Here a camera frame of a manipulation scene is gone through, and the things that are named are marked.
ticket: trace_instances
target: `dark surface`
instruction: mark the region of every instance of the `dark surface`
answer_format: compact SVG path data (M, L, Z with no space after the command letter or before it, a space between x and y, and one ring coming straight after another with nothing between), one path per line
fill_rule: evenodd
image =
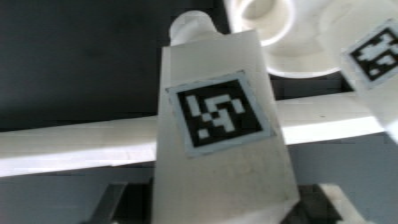
M221 0L0 0L0 131L157 114L169 26L194 9L226 34ZM335 93L342 77L274 87L278 99Z
M281 224L338 224L344 220L319 185L299 186L301 202Z

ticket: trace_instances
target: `white rounded tip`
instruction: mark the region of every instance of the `white rounded tip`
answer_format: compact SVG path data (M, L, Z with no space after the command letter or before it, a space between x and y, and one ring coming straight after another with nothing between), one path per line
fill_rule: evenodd
M212 18L205 12L189 11L180 15L171 25L169 35L171 45L221 35Z

